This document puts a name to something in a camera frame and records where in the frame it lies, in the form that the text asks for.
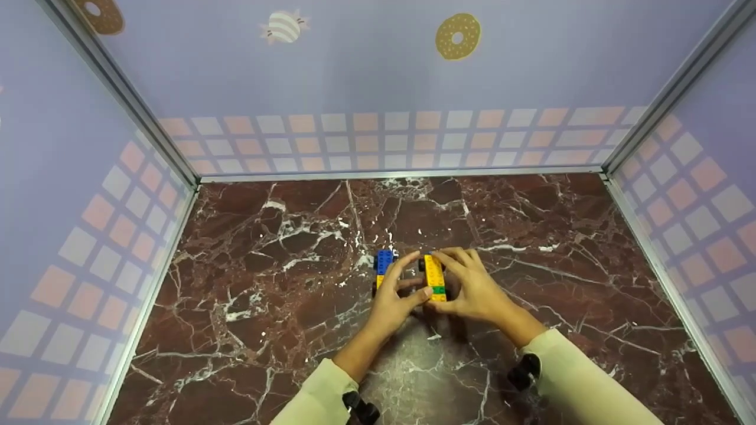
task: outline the donut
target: donut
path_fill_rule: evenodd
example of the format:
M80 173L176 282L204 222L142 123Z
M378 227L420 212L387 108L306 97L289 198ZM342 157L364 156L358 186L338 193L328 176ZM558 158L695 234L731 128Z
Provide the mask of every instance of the donut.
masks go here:
M97 34L112 36L123 30L123 16L114 0L74 0Z
M454 34L462 34L462 41L454 42ZM435 48L446 60L459 60L478 47L480 23L471 14L455 14L445 20L435 32Z

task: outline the purple wall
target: purple wall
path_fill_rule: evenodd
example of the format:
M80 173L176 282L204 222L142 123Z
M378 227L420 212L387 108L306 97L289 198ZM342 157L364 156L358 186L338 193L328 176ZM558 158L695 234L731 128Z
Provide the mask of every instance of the purple wall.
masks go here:
M756 25L618 179L719 361L756 411Z
M0 14L0 422L89 423L189 198L35 2Z
M114 1L104 44L204 175L598 165L730 3Z

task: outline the marble surface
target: marble surface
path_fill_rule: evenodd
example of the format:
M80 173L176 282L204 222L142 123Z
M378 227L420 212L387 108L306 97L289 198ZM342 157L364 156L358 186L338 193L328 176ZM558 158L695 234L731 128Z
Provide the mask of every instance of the marble surface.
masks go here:
M269 423L367 317L373 253L446 246L665 423L736 423L597 175L203 185L110 423ZM568 423L513 390L514 361L418 312L362 394L384 424Z

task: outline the sleeve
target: sleeve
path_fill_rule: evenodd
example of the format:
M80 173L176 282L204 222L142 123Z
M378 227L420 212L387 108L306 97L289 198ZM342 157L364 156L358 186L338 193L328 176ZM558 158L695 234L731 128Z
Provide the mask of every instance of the sleeve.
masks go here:
M341 396L357 391L357 383L330 359L324 359L271 425L338 425L349 420Z
M538 393L583 425L661 425L643 403L596 366L556 329L535 337L522 354L541 360Z

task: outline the left hand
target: left hand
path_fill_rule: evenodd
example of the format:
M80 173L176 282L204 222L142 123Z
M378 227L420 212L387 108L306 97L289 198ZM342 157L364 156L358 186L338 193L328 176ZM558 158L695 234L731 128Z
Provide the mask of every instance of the left hand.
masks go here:
M373 308L365 324L365 331L374 333L382 340L387 340L401 327L412 309L430 299L433 290L427 286L405 298L400 298L396 293L402 288L423 284L423 278L399 280L404 269L419 256L420 251L407 254L393 262L386 270L383 282L373 300Z

